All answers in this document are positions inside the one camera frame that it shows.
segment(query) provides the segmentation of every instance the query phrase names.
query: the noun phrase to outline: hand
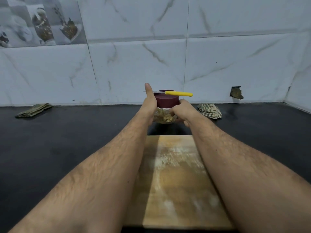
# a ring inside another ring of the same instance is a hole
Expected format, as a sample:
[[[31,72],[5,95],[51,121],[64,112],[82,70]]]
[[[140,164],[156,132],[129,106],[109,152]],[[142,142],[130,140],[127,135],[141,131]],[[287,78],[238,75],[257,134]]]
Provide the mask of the hand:
[[[152,88],[149,83],[145,83],[145,89],[146,89],[146,94],[147,98],[144,100],[142,103],[142,107],[140,108],[140,111],[150,117],[149,119],[149,124],[152,123],[153,121],[153,115],[156,111],[157,107],[157,101],[156,98],[153,94]]]
[[[180,105],[175,105],[171,108],[170,113],[172,116],[177,115],[179,120],[182,120],[184,124],[189,127],[188,119],[198,113],[197,110],[186,100],[181,99]]]

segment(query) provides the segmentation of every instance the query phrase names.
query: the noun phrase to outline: checkered cloth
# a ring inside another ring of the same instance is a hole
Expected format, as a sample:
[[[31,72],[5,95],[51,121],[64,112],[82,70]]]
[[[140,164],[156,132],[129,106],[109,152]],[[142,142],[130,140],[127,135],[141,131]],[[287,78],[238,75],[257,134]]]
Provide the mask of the checkered cloth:
[[[199,104],[197,106],[199,109],[199,112],[203,114],[204,116],[211,118],[211,119],[221,119],[222,114],[218,107],[216,107],[214,104]]]
[[[47,110],[49,108],[52,108],[52,106],[49,103],[36,104],[33,107],[31,107],[29,110],[20,112],[18,115],[15,115],[15,117],[16,118],[30,118],[41,113],[43,110]]]

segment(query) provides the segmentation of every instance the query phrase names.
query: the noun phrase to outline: black countertop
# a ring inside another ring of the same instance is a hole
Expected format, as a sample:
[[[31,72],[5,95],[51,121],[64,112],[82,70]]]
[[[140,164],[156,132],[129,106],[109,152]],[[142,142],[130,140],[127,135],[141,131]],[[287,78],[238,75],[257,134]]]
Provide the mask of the black countertop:
[[[310,114],[283,103],[217,106],[223,114],[217,126],[311,183]],[[33,119],[14,118],[25,107],[0,107],[0,233],[12,228],[77,164],[115,137],[139,107],[60,106]],[[148,135],[189,134],[183,124],[153,123],[148,130]]]

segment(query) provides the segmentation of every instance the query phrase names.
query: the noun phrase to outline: jar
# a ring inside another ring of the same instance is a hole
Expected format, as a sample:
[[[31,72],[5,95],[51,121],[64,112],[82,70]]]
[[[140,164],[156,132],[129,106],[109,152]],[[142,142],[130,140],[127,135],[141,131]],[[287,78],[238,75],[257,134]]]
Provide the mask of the jar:
[[[175,105],[179,105],[179,96],[166,95],[164,93],[154,93],[157,100],[157,108],[154,113],[154,121],[161,124],[173,123],[177,116],[172,116],[169,112]]]

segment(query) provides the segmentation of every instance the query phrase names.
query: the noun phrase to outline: knife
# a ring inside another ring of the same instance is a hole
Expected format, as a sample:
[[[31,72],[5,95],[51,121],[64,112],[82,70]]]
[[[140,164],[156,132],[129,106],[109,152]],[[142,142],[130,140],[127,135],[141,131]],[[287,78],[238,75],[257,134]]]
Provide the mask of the knife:
[[[164,93],[166,95],[173,95],[173,96],[193,96],[192,93],[190,92],[176,92],[176,91],[165,91],[165,92],[160,92],[160,91],[153,91],[153,93]]]

